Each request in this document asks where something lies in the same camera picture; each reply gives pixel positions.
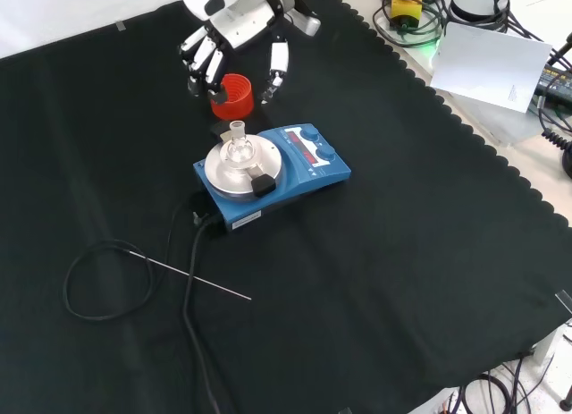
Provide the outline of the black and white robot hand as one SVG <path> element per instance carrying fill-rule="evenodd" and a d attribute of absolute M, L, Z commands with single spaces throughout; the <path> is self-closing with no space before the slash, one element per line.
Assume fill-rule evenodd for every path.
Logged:
<path fill-rule="evenodd" d="M 228 100 L 223 86 L 225 57 L 268 32 L 294 0 L 182 0 L 201 26 L 179 46 L 192 96 L 217 104 Z"/>

